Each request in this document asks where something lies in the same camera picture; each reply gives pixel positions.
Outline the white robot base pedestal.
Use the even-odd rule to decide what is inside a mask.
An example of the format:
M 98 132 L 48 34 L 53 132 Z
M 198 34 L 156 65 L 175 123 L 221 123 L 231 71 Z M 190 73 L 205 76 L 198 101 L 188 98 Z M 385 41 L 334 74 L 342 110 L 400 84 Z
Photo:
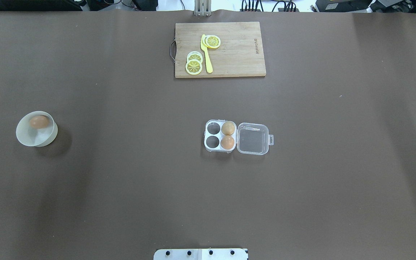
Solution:
M 248 249 L 243 248 L 192 248 L 160 249 L 154 260 L 248 260 Z

